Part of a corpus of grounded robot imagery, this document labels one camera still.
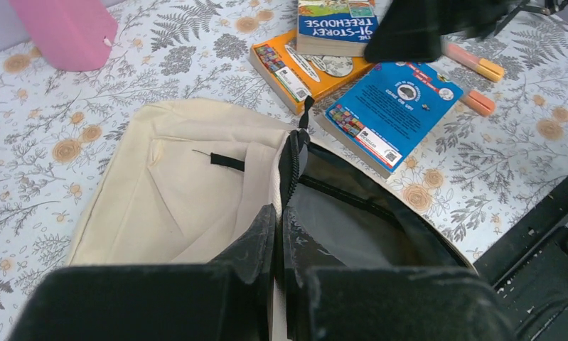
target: orange book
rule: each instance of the orange book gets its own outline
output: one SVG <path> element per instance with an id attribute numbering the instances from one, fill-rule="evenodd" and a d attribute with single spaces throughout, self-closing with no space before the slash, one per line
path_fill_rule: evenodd
<path id="1" fill-rule="evenodd" d="M 250 48 L 250 64 L 295 114 L 307 96 L 318 102 L 373 66 L 362 57 L 299 55 L 295 47 L 296 30 Z"/>

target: fern leaf pattern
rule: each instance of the fern leaf pattern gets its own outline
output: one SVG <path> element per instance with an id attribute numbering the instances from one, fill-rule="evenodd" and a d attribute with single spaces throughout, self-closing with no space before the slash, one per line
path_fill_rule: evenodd
<path id="1" fill-rule="evenodd" d="M 528 70 L 534 67 L 558 61 L 559 57 L 566 57 L 568 40 L 565 34 L 567 24 L 557 20 L 542 20 L 540 16 L 530 14 L 529 20 L 522 23 L 528 26 L 527 30 L 512 32 L 516 37 L 513 42 L 522 47 L 515 47 L 522 53 L 525 66 Z"/>
<path id="2" fill-rule="evenodd" d="M 200 39 L 200 31 L 210 31 L 210 20 L 218 16 L 218 9 L 223 9 L 220 4 L 211 0 L 194 0 L 194 5 L 172 6 L 179 13 L 159 14 L 160 21 L 154 24 L 161 30 L 152 30 L 156 37 L 152 38 L 152 50 L 174 46 L 175 42 L 190 41 L 190 33 L 196 39 Z"/>

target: book cover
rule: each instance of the book cover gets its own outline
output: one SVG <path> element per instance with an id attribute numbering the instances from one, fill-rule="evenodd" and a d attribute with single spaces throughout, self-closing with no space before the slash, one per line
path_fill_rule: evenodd
<path id="1" fill-rule="evenodd" d="M 392 173 L 462 94 L 460 87 L 424 63 L 382 63 L 325 117 Z"/>
<path id="2" fill-rule="evenodd" d="M 299 0 L 299 34 L 367 43 L 376 31 L 375 0 Z"/>
<path id="3" fill-rule="evenodd" d="M 295 49 L 296 31 L 290 31 L 252 46 L 250 61 L 297 114 L 307 96 L 319 101 L 373 66 L 359 57 L 302 56 Z"/>

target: cream canvas backpack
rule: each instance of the cream canvas backpack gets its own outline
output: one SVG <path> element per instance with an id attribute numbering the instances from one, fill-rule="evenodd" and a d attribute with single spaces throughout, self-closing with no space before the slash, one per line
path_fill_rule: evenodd
<path id="1" fill-rule="evenodd" d="M 381 177 L 309 136 L 310 104 L 300 127 L 209 99 L 141 108 L 80 218 L 67 265 L 206 264 L 252 225 L 273 236 L 261 239 L 271 255 L 262 268 L 277 277 L 272 340 L 290 335 L 286 316 L 290 325 L 313 265 L 469 267 Z"/>

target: flower pattern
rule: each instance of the flower pattern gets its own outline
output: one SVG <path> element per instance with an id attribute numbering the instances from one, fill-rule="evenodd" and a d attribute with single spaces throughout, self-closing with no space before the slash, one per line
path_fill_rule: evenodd
<path id="1" fill-rule="evenodd" d="M 127 0 L 110 12 L 119 32 L 99 70 L 55 70 L 32 43 L 0 53 L 0 340 L 63 263 L 85 200 L 142 105 L 207 97 L 298 121 L 246 58 L 252 44 L 295 27 L 295 3 Z M 483 118 L 457 104 L 388 183 L 475 261 L 568 175 L 568 26 L 522 13 L 495 38 L 450 39 L 505 68 L 493 84 L 436 62 L 497 112 Z M 309 130 L 371 171 L 318 126 Z"/>

